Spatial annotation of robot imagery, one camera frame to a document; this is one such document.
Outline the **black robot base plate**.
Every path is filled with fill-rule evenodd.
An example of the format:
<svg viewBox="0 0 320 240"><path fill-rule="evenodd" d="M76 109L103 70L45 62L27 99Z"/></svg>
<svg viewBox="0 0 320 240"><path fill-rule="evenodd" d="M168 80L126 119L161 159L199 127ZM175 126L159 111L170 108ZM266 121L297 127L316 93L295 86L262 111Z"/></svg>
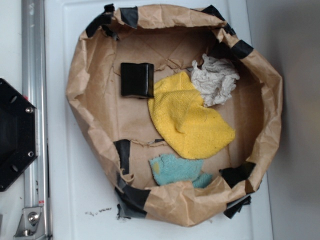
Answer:
<svg viewBox="0 0 320 240"><path fill-rule="evenodd" d="M0 191L5 192L37 157L36 108L0 80Z"/></svg>

